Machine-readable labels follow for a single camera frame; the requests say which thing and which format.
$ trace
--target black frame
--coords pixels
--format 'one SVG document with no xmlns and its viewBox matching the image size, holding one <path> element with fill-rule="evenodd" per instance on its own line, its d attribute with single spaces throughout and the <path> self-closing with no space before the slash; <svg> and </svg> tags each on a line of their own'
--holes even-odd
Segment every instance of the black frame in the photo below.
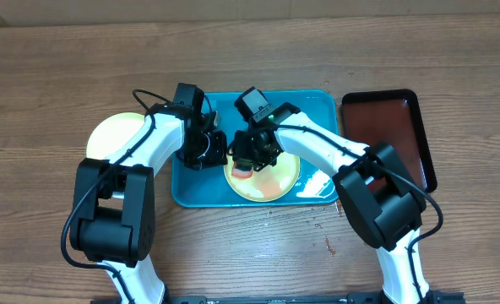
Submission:
<svg viewBox="0 0 500 304">
<path fill-rule="evenodd" d="M 344 104 L 353 104 L 360 102 L 374 102 L 383 100 L 405 100 L 410 108 L 411 121 L 413 122 L 413 129 L 416 133 L 417 147 L 419 148 L 419 155 L 421 156 L 422 170 L 425 180 L 427 182 L 427 188 L 425 189 L 428 193 L 436 190 L 438 187 L 438 180 L 436 179 L 436 172 L 434 171 L 434 165 L 432 164 L 432 157 L 430 156 L 430 149 L 428 148 L 427 134 L 425 133 L 425 127 L 422 123 L 421 109 L 419 108 L 419 100 L 414 91 L 408 89 L 402 90 L 385 90 L 385 91 L 373 91 L 373 92 L 360 92 L 360 93 L 349 93 L 342 98 L 342 107 L 340 108 L 340 115 L 342 116 L 342 128 L 344 129 L 344 135 L 349 139 L 347 135 L 347 128 L 344 124 Z"/>
</svg>

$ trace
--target table surface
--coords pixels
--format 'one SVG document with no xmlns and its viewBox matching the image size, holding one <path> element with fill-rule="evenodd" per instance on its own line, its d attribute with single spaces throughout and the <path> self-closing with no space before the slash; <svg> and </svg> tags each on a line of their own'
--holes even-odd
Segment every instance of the table surface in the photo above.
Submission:
<svg viewBox="0 0 500 304">
<path fill-rule="evenodd" d="M 500 303 L 500 14 L 0 29 L 0 303 L 116 295 L 60 253 L 75 170 L 99 122 L 142 112 L 132 89 L 171 98 L 178 82 L 318 88 L 337 103 L 414 90 L 445 214 L 421 243 L 427 280 Z M 171 163 L 155 179 L 151 257 L 174 295 L 381 289 L 376 253 L 335 204 L 183 209 L 170 187 Z M 436 219 L 428 208 L 422 229 Z"/>
</svg>

